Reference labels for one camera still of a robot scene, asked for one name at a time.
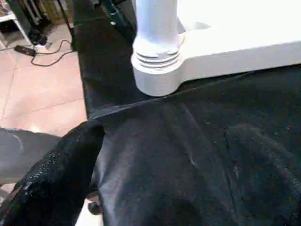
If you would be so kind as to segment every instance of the black cloth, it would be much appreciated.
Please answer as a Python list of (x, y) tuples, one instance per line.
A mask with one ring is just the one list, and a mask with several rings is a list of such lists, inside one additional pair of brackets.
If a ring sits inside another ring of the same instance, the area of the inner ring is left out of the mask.
[(75, 31), (87, 114), (106, 132), (105, 225), (301, 224), (300, 65), (152, 98), (136, 88), (131, 47), (108, 19)]

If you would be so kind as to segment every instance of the black plastic sheet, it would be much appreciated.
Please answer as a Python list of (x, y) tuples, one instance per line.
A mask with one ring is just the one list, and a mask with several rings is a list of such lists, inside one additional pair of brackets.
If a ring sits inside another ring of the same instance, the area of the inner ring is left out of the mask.
[(108, 19), (75, 30), (105, 225), (301, 225), (300, 65), (152, 98)]

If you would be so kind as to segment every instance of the beige floor tile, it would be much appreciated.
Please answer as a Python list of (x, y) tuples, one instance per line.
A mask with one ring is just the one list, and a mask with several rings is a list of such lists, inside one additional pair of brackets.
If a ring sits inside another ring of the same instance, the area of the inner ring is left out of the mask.
[(85, 120), (84, 100), (79, 99), (29, 114), (2, 119), (1, 126), (63, 136)]
[(14, 71), (0, 72), (0, 119), (3, 116), (4, 107), (7, 102), (8, 92), (13, 80)]
[(1, 72), (13, 70), (16, 67), (18, 56), (12, 49), (0, 52)]
[[(46, 64), (49, 60), (37, 58), (36, 62)], [(83, 98), (83, 91), (77, 55), (67, 55), (51, 67), (30, 66), (17, 69), (3, 118), (80, 98)]]

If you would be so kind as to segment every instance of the wrinkled fabric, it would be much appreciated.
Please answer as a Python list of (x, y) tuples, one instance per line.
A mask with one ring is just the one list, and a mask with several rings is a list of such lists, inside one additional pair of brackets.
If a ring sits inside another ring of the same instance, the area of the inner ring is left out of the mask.
[(75, 225), (103, 137), (97, 120), (84, 122), (62, 137), (16, 183), (0, 207), (0, 225)]
[(300, 65), (148, 97), (135, 85), (131, 46), (109, 19), (91, 12), (87, 21), (84, 1), (74, 4), (87, 114), (106, 131), (104, 225), (300, 225)]

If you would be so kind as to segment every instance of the electrical cable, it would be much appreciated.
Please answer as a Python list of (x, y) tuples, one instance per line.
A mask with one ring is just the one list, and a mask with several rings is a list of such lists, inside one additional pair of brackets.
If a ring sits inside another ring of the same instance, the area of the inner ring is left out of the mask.
[(55, 52), (52, 52), (52, 53), (38, 53), (38, 52), (37, 52), (37, 54), (32, 58), (31, 64), (32, 64), (32, 65), (35, 65), (35, 66), (40, 66), (40, 67), (50, 67), (50, 66), (55, 65), (56, 63), (58, 63), (65, 55), (67, 55), (67, 54), (69, 54), (69, 53), (73, 53), (74, 51), (70, 51), (70, 52), (63, 53), (56, 61), (54, 61), (54, 62), (52, 62), (51, 64), (48, 64), (48, 65), (40, 65), (40, 64), (36, 64), (36, 63), (33, 62), (34, 59), (35, 59), (35, 57), (36, 57), (38, 54), (40, 54), (40, 55), (51, 55), (51, 54), (54, 54), (54, 53), (59, 52), (59, 51), (61, 50), (61, 47), (62, 47), (62, 44), (64, 43), (64, 41), (67, 42), (67, 43), (69, 43), (69, 44), (70, 44), (70, 47), (71, 47), (71, 43), (70, 43), (68, 40), (64, 39), (64, 40), (61, 41), (60, 47), (59, 47), (58, 50), (55, 51)]

